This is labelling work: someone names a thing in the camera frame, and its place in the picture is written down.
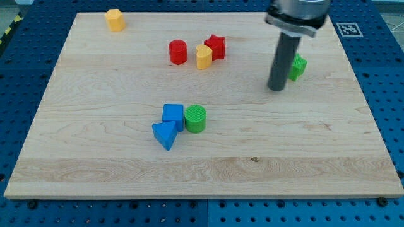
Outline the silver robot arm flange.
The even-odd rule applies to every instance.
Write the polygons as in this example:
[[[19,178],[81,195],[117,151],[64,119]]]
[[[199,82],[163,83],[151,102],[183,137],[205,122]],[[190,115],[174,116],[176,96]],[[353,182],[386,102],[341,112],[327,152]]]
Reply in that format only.
[[[290,37],[315,37],[325,24],[330,5],[330,0],[273,0],[264,20]]]

